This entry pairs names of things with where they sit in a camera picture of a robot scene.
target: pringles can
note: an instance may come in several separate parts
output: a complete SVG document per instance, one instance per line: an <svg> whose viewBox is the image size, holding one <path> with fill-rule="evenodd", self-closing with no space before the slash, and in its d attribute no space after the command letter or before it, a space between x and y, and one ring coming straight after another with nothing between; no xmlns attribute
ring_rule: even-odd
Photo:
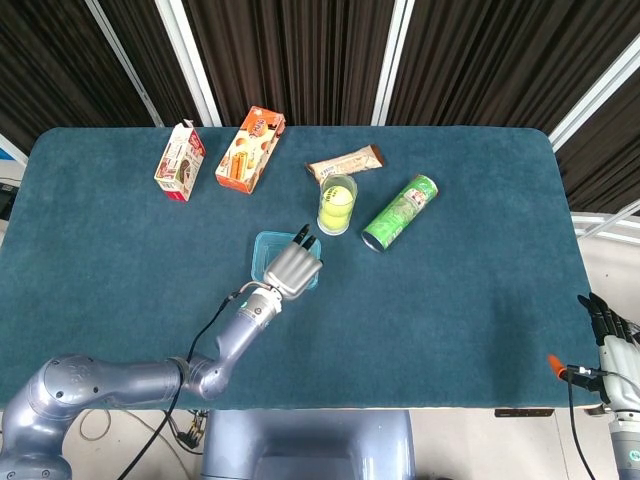
<svg viewBox="0 0 640 480"><path fill-rule="evenodd" d="M416 175L393 201L362 232L364 243L377 252L386 250L427 203L438 187L429 177Z"/></svg>

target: snack can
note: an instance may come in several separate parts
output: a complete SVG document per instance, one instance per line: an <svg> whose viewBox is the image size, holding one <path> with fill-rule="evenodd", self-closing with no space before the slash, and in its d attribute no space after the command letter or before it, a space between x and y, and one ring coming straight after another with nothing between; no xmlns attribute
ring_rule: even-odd
<svg viewBox="0 0 640 480"><path fill-rule="evenodd" d="M377 252L386 250L400 232L438 195L429 177L416 175L362 232L362 240Z"/></svg>

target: box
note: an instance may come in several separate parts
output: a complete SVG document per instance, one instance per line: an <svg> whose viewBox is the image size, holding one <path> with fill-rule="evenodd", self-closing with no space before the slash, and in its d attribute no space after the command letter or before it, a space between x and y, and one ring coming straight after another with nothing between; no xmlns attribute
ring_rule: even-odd
<svg viewBox="0 0 640 480"><path fill-rule="evenodd" d="M284 132L284 127L283 114L251 107L216 168L216 178L220 185L251 194Z"/></svg>
<svg viewBox="0 0 640 480"><path fill-rule="evenodd" d="M189 200L206 153L191 122L185 123L188 126L178 124L171 132L153 177L167 197L180 202Z"/></svg>

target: orange tip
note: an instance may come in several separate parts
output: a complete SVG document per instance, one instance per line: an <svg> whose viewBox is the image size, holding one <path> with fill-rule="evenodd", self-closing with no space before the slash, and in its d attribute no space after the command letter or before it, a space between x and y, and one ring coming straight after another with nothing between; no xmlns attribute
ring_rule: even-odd
<svg viewBox="0 0 640 480"><path fill-rule="evenodd" d="M560 359L555 355L552 355L552 354L547 355L547 361L549 362L549 365L551 366L551 370L553 370L553 373L556 374L556 377L560 378L560 375L562 375L564 372L567 371L567 368L560 361Z"/></svg>

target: glass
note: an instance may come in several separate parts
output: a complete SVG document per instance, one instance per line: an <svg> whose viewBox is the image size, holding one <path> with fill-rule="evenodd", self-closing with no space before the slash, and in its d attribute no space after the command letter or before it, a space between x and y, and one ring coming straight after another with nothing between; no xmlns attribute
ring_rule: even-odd
<svg viewBox="0 0 640 480"><path fill-rule="evenodd" d="M349 175L330 175L320 185L318 227L327 235L340 235L349 228L358 186Z"/></svg>

